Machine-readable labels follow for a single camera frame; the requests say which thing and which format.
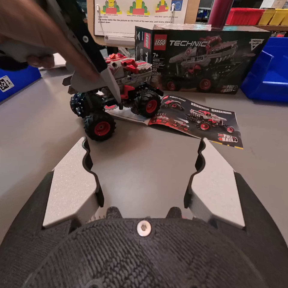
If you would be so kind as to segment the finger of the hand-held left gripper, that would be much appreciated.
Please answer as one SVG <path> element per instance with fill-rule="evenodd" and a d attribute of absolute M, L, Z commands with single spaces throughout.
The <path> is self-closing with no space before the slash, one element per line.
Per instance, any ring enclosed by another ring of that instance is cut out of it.
<path fill-rule="evenodd" d="M 102 77 L 99 77 L 97 81 L 90 81 L 81 77 L 81 75 L 76 71 L 71 76 L 64 78 L 62 85 L 69 86 L 77 92 L 88 92 L 107 87 L 107 83 Z"/>
<path fill-rule="evenodd" d="M 109 88 L 113 97 L 116 99 L 116 102 L 118 103 L 119 109 L 123 110 L 120 88 L 119 88 L 114 76 L 112 75 L 110 68 L 107 67 L 106 69 L 101 71 L 100 76 L 103 79 L 103 81 L 105 82 L 105 86 Z"/>

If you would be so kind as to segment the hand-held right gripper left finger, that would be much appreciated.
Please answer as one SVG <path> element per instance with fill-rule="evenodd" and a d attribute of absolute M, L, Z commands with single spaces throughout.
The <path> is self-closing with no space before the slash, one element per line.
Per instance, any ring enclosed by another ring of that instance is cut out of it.
<path fill-rule="evenodd" d="M 53 169 L 44 228 L 67 220 L 87 224 L 104 206 L 102 188 L 92 166 L 88 140 L 82 137 Z"/>

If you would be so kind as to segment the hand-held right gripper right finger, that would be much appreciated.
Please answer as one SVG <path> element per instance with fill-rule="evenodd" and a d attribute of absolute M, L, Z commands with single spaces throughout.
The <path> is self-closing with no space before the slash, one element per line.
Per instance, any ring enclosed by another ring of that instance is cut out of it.
<path fill-rule="evenodd" d="M 184 208 L 207 223 L 221 221 L 244 228 L 234 169 L 207 138 L 200 141 L 195 168 L 185 192 Z"/>

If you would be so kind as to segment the red grey toy monster truck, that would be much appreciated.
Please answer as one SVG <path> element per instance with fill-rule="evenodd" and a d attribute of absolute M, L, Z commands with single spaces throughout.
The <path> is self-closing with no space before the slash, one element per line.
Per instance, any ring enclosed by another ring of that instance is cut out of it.
<path fill-rule="evenodd" d="M 88 92 L 78 92 L 70 98 L 70 108 L 76 116 L 84 119 L 86 135 L 95 141 L 112 137 L 116 123 L 107 112 L 124 107 L 135 115 L 153 117 L 159 110 L 163 92 L 149 84 L 152 64 L 143 60 L 135 61 L 121 53 L 104 58 L 120 89 L 120 103 L 113 97 L 108 86 Z"/>

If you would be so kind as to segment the grey desk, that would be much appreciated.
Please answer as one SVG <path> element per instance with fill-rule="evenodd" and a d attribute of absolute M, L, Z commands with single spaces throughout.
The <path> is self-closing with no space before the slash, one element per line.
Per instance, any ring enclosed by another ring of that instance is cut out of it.
<path fill-rule="evenodd" d="M 85 136 L 62 85 L 66 70 L 42 71 L 42 78 L 1 103 L 1 242 L 47 172 Z M 175 93 L 198 104 L 235 111 L 244 149 L 212 143 L 240 173 L 274 219 L 287 242 L 287 105 L 253 102 L 236 95 Z M 199 139 L 164 126 L 116 119 L 113 137 L 89 139 L 94 171 L 105 198 L 97 211 L 116 206 L 122 216 L 165 217 L 182 209 Z"/>

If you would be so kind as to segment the white sign stand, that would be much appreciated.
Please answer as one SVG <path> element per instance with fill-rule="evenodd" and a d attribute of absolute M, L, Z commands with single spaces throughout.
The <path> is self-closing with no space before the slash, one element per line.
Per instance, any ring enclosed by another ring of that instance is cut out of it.
<path fill-rule="evenodd" d="M 135 39 L 134 37 L 122 36 L 104 36 L 107 54 L 121 53 L 127 57 L 135 57 Z"/>

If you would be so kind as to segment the wooden instruction sign board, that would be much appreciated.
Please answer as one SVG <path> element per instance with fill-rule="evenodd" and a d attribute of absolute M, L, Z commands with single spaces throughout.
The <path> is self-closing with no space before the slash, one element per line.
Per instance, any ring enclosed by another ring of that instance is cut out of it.
<path fill-rule="evenodd" d="M 135 27 L 195 24 L 200 1 L 87 1 L 88 29 L 94 41 L 104 36 L 134 37 Z"/>

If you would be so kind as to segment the blue plastic bin with tag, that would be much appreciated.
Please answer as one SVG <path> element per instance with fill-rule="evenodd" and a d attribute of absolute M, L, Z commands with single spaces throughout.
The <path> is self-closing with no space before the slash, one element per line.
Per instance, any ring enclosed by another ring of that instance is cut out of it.
<path fill-rule="evenodd" d="M 19 71 L 0 69 L 0 102 L 18 93 L 41 78 L 38 68 L 28 66 Z"/>

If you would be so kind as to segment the toy truck instruction booklet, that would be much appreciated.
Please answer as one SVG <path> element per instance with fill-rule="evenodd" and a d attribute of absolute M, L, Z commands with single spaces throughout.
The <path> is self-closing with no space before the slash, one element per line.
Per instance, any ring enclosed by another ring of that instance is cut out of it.
<path fill-rule="evenodd" d="M 119 110 L 112 105 L 106 106 L 105 111 L 123 120 L 146 126 L 163 125 L 195 138 L 243 149 L 235 112 L 207 107 L 181 96 L 164 96 L 158 112 L 148 118 L 133 113 L 131 107 Z"/>

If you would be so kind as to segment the black toy set box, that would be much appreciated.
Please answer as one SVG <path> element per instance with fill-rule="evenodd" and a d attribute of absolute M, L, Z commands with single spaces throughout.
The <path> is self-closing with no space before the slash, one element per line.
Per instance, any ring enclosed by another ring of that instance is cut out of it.
<path fill-rule="evenodd" d="M 236 94 L 271 32 L 254 26 L 135 26 L 135 56 L 152 64 L 162 91 Z"/>

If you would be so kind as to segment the maroon bottle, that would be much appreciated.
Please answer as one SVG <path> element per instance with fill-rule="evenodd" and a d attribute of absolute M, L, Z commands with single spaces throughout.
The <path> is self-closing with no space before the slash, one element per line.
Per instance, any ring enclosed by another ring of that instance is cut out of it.
<path fill-rule="evenodd" d="M 234 0 L 214 0 L 207 24 L 212 29 L 222 30 Z"/>

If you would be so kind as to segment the red plastic bin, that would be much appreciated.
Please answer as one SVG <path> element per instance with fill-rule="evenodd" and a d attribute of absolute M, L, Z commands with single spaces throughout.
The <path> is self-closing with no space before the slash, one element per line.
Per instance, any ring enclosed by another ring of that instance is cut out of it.
<path fill-rule="evenodd" d="M 264 9 L 256 8 L 231 8 L 225 24 L 234 26 L 253 26 L 259 22 L 264 12 Z"/>

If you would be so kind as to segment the yellow plastic bin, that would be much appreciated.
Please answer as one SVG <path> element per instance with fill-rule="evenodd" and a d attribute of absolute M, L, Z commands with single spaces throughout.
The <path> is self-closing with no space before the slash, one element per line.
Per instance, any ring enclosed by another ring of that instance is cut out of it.
<path fill-rule="evenodd" d="M 288 9 L 266 9 L 257 25 L 287 26 Z"/>

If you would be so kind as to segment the white cardboard box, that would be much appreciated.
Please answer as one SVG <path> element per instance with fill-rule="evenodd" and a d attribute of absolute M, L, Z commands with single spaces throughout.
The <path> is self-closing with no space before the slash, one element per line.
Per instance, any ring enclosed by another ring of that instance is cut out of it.
<path fill-rule="evenodd" d="M 260 9 L 272 8 L 282 9 L 285 6 L 287 0 L 263 0 Z"/>

